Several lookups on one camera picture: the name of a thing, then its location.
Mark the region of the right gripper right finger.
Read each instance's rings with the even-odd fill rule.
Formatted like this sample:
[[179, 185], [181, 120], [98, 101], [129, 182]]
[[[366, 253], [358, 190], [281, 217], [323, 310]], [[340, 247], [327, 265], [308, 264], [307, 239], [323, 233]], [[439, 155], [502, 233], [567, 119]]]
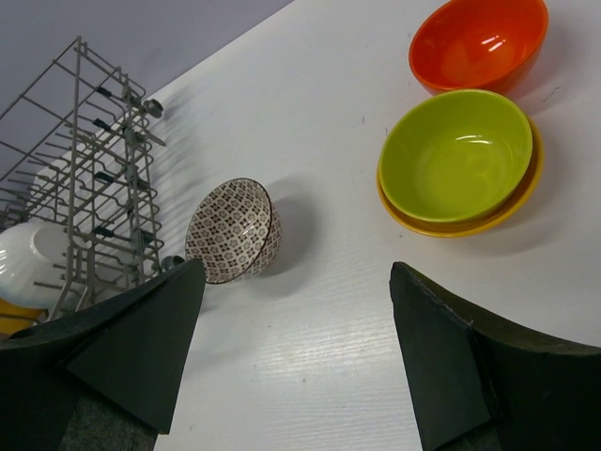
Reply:
[[596, 450], [600, 350], [471, 303], [404, 262], [393, 317], [425, 450]]

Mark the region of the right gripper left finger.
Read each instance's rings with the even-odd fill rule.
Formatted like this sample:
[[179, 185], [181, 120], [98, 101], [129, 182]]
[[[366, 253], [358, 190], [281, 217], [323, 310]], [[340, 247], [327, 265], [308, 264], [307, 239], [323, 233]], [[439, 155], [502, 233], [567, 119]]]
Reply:
[[5, 450], [150, 450], [169, 432], [203, 301], [201, 261], [1, 342]]

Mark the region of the yellow-orange bowl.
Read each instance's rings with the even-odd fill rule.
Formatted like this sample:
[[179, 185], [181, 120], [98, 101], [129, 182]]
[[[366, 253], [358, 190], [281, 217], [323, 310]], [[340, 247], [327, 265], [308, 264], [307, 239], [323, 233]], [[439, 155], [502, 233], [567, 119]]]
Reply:
[[32, 326], [43, 312], [43, 309], [24, 308], [1, 300], [0, 333], [14, 334], [26, 329]]

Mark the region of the white patterned bowl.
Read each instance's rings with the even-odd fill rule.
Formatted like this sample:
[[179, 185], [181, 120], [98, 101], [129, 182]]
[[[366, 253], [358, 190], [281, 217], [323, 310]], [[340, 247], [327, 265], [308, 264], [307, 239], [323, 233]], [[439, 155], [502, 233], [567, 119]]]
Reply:
[[21, 223], [1, 233], [1, 298], [29, 309], [51, 309], [64, 281], [68, 235], [49, 222]]

